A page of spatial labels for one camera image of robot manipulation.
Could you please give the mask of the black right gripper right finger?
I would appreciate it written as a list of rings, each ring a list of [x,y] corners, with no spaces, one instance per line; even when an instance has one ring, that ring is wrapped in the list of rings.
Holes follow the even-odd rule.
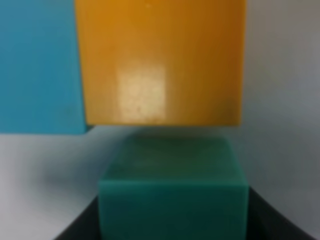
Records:
[[[248,240],[314,240],[293,224],[254,189],[249,189],[247,215]]]

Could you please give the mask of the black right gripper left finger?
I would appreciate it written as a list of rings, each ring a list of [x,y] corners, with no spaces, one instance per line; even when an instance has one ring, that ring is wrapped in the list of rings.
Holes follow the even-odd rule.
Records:
[[[98,197],[55,240],[101,240]]]

